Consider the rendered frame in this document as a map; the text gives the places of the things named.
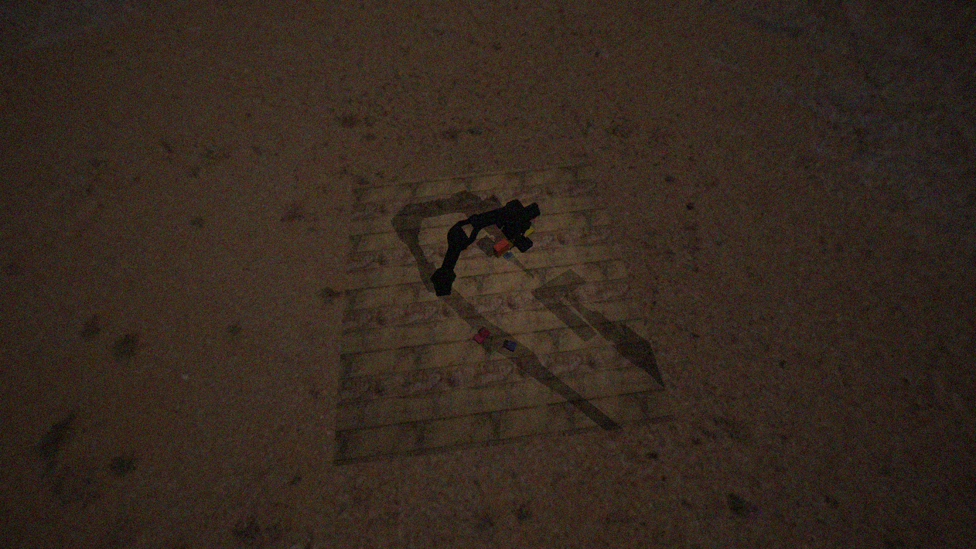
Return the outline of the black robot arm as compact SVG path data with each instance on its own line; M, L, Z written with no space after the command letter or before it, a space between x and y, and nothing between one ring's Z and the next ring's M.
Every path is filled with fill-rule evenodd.
M451 295L451 286L457 278L457 275L453 271L459 253L461 251L468 249L469 245L476 240L478 231L482 230L484 227L490 227L490 225L496 223L507 223L510 229L519 230L522 227L522 235L526 230L531 227L532 218L540 216L539 205L537 203L530 204L524 208L520 204L519 200L511 200L503 208L496 210L489 210L489 212L481 214L472 214L466 220L460 220L450 228L447 234L448 250L445 254L444 261L440 268L437 268L436 272L431 276L432 283L435 284L436 296ZM463 232L463 225L472 224L473 231L470 237Z

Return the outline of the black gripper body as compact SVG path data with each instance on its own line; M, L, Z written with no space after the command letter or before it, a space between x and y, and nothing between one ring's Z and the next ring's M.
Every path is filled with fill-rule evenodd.
M519 230L510 229L509 225L507 225L507 223L504 223L504 221L502 223L496 223L496 227L498 227L499 229L503 227L504 233L509 234L511 238L517 241L517 249L521 253L525 253L526 250L531 249L531 247L533 246L532 240L520 234L522 233L521 229L523 228L523 224L522 227L519 228Z

